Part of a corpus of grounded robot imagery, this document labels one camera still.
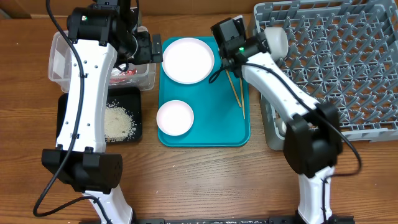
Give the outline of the white round plate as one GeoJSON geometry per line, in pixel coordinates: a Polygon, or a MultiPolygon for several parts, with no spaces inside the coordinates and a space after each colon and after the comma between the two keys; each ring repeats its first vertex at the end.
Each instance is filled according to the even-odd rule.
{"type": "Polygon", "coordinates": [[[162,68],[173,81],[191,85],[204,80],[213,70],[215,56],[210,46],[196,38],[173,41],[163,53],[162,68]]]}

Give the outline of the grey bowl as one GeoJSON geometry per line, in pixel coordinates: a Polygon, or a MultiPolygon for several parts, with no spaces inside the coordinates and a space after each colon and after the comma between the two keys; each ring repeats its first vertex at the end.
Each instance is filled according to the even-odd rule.
{"type": "Polygon", "coordinates": [[[265,28],[264,33],[273,61],[285,58],[289,51],[289,41],[285,30],[281,27],[268,27],[265,28]]]}

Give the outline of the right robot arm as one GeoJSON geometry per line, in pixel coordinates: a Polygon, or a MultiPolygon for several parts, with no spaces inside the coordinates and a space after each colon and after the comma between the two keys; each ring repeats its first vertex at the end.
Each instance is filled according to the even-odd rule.
{"type": "Polygon", "coordinates": [[[289,41],[281,27],[246,37],[243,19],[227,18],[211,27],[222,60],[221,70],[257,89],[285,124],[283,153],[298,174],[298,221],[330,223],[329,180],[343,146],[338,111],[301,90],[276,64],[287,56],[289,41]]]}

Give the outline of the pink bowl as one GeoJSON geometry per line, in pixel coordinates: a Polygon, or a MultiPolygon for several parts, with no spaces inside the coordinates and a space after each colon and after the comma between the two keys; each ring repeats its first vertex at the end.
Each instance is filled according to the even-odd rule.
{"type": "Polygon", "coordinates": [[[194,113],[186,102],[171,100],[159,108],[156,122],[163,133],[169,136],[181,136],[193,126],[194,113]]]}

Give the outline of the long wooden chopstick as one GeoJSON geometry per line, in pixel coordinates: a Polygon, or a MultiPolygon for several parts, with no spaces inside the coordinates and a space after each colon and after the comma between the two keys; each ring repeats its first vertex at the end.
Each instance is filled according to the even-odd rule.
{"type": "Polygon", "coordinates": [[[240,86],[240,93],[241,93],[241,107],[242,107],[242,112],[243,112],[243,119],[246,119],[246,114],[245,114],[245,105],[244,105],[244,88],[243,88],[243,79],[239,79],[239,86],[240,86]]]}

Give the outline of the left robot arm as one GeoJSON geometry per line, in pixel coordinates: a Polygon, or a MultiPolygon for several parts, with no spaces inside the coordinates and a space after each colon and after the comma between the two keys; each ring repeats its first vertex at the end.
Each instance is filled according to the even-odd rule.
{"type": "Polygon", "coordinates": [[[119,184],[122,156],[106,152],[104,119],[112,70],[163,60],[160,35],[138,27],[129,1],[94,1],[75,8],[59,31],[72,51],[71,80],[56,146],[42,151],[42,164],[89,200],[101,223],[136,221],[119,184]]]}

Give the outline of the red snack wrapper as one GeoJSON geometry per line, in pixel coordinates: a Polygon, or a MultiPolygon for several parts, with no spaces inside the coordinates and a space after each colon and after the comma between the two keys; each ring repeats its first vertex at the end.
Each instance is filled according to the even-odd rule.
{"type": "Polygon", "coordinates": [[[112,75],[109,84],[110,85],[118,85],[120,83],[127,83],[132,80],[134,75],[137,73],[136,69],[127,70],[125,72],[120,72],[116,75],[112,75]]]}

